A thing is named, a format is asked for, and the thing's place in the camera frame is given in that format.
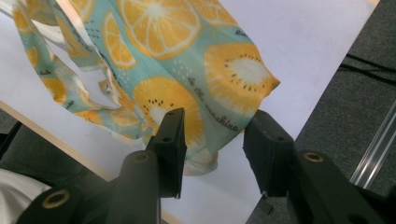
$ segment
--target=gray carpet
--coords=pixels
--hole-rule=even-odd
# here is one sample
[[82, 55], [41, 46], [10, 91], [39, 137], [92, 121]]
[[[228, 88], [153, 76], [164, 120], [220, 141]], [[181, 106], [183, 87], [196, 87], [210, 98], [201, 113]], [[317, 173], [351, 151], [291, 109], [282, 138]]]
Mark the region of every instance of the gray carpet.
[[[396, 68], [395, 12], [396, 1], [381, 0], [349, 53]], [[344, 63], [366, 69], [349, 59]], [[385, 75], [396, 79], [395, 74]], [[395, 99], [395, 87], [358, 73], [337, 72], [295, 146], [326, 153], [346, 178], [350, 178]], [[15, 119], [0, 111], [0, 133], [7, 133], [13, 123]], [[396, 184], [395, 164], [396, 148], [390, 152], [372, 191], [386, 195]], [[247, 223], [290, 223], [285, 201], [269, 199], [276, 208], [271, 218], [258, 204]]]

